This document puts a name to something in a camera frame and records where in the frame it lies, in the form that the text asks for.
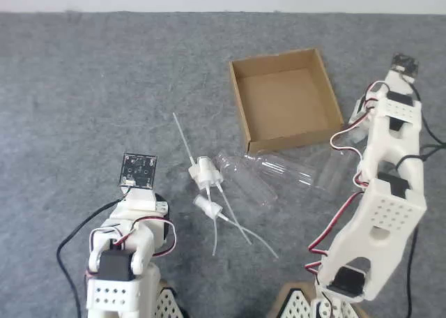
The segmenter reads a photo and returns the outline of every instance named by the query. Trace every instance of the black cable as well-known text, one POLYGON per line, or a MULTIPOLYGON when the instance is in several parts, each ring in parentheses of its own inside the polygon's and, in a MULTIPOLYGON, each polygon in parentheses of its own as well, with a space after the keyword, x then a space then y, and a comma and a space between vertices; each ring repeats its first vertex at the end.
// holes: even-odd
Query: black cable
POLYGON ((407 308, 406 318, 412 317, 412 290, 410 288, 410 272, 412 271, 413 255, 415 253, 415 246, 417 245, 417 239, 418 239, 418 226, 416 226, 415 230, 413 231, 412 244, 410 246, 409 260, 407 264, 406 290, 407 290, 408 308, 407 308))
POLYGON ((120 201, 122 201, 125 198, 125 196, 127 196, 129 191, 130 191, 130 189, 127 190, 127 192, 121 198, 118 198, 118 199, 116 199, 116 200, 114 200, 114 201, 112 201, 112 202, 110 202, 108 204, 105 204, 103 207, 101 207, 98 210, 96 210, 95 212, 93 212, 89 217, 87 217, 84 221, 82 221, 79 225, 77 225, 76 228, 65 239, 62 240, 62 242, 59 244, 59 246, 57 248, 57 251, 56 251, 57 263, 59 264, 59 267, 61 267, 62 273, 65 275, 68 283, 70 284, 70 288, 71 288, 72 294, 75 297, 77 318, 82 318, 82 311, 81 311, 81 304, 80 304, 80 300, 79 300, 79 294, 77 293, 76 286, 75 286, 74 282, 72 281, 72 278, 71 278, 69 272, 67 271, 65 265, 62 262, 62 258, 61 258, 62 248, 77 234, 77 232, 79 232, 79 230, 86 223, 88 223, 90 220, 92 220, 94 217, 96 217, 98 214, 102 213, 103 211, 105 211, 107 209, 110 209, 112 206, 118 204, 120 201))
POLYGON ((395 165, 395 169, 398 170, 399 166, 401 166, 403 161, 406 159, 420 159, 421 161, 424 162, 427 159, 429 159, 433 154, 437 153, 439 150, 446 149, 446 145, 427 144, 427 145, 424 145, 421 147, 421 149, 427 149, 427 148, 434 148, 434 149, 426 154, 421 154, 421 155, 408 154, 407 156, 402 157, 401 159, 399 159, 398 163, 395 165))
MULTIPOLYGON (((319 283, 319 278, 318 278, 318 274, 316 274, 316 282, 318 283, 318 285, 320 285, 319 283)), ((328 298, 327 295, 325 295, 323 293, 323 291, 321 290, 322 295, 325 297, 325 299, 328 301, 328 303, 330 304, 330 315, 328 316, 329 318, 332 318, 333 315, 333 302, 328 298)))
MULTIPOLYGON (((415 96, 417 97, 417 99, 421 102, 421 95, 418 92, 417 88, 415 88, 415 86, 413 84, 411 84, 408 80, 406 80, 403 76, 403 74, 399 74, 400 78, 409 85, 409 87, 412 89, 412 91, 414 92, 415 96)), ((446 145, 446 142, 442 141, 440 138, 438 138, 431 130, 431 128, 429 127, 429 124, 427 123, 427 120, 424 118, 424 115, 421 115, 421 119, 424 125, 424 128, 426 128, 426 131, 429 133, 429 135, 440 145, 446 145)))
POLYGON ((398 163, 395 165, 395 169, 398 170, 399 166, 404 162, 406 159, 420 159, 421 161, 424 161, 423 156, 417 156, 415 154, 408 154, 407 156, 402 157, 399 159, 398 163))

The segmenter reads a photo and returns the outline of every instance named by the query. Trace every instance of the cardboard box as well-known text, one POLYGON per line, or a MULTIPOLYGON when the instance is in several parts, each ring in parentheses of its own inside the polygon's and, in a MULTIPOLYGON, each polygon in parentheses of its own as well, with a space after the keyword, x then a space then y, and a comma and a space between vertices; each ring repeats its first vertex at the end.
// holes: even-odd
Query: cardboard box
POLYGON ((248 153, 324 142, 344 123, 317 49, 232 61, 230 70, 248 153))

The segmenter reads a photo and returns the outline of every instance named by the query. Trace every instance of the plastic bottle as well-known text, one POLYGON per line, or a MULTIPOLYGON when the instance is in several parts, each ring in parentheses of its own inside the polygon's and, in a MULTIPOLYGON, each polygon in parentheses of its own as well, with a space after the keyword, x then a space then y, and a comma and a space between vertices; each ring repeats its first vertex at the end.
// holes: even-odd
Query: plastic bottle
POLYGON ((264 209, 271 209, 277 200, 275 191, 237 156, 218 153, 215 161, 226 180, 234 182, 247 196, 264 209))
POLYGON ((325 200, 334 200, 345 182, 351 182, 351 177, 347 177, 348 172, 354 175, 357 162, 357 155, 352 151, 330 150, 328 159, 321 166, 320 173, 315 180, 315 191, 318 196, 325 200))
POLYGON ((307 190, 314 183, 315 169, 276 153, 257 156, 245 155, 245 159, 262 174, 273 177, 282 185, 291 185, 294 188, 307 190))

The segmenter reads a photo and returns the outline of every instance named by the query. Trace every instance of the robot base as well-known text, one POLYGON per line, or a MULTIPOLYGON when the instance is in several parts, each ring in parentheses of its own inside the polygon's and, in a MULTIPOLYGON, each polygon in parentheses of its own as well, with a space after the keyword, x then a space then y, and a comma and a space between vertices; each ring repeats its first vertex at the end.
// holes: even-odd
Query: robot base
MULTIPOLYGON (((267 318, 329 318, 330 304, 314 301, 316 290, 311 282, 286 283, 268 313, 267 318)), ((345 302, 333 303, 333 318, 369 318, 357 305, 345 302)))

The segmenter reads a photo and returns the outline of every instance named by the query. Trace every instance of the white robotic arm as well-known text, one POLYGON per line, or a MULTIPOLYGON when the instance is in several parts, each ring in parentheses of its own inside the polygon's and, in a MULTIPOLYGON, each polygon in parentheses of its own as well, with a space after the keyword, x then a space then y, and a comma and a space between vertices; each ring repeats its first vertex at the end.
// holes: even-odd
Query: white robotic arm
POLYGON ((128 193, 91 232, 89 318, 154 317, 160 271, 151 258, 165 242, 166 226, 172 225, 168 204, 151 189, 155 164, 155 157, 124 155, 121 186, 128 193))
POLYGON ((368 130, 367 147, 357 168, 364 194, 354 216, 314 264, 319 266, 316 288, 333 300, 373 300, 401 261, 406 241, 426 211, 422 161, 400 162, 420 153, 421 103, 409 96, 408 85, 416 72, 412 58, 396 55, 381 87, 366 91, 355 106, 352 121, 367 114, 359 126, 368 130), (373 105, 367 109, 366 103, 373 105), (382 162, 398 165, 398 174, 380 172, 382 162), (369 266, 354 267, 358 259, 369 266))

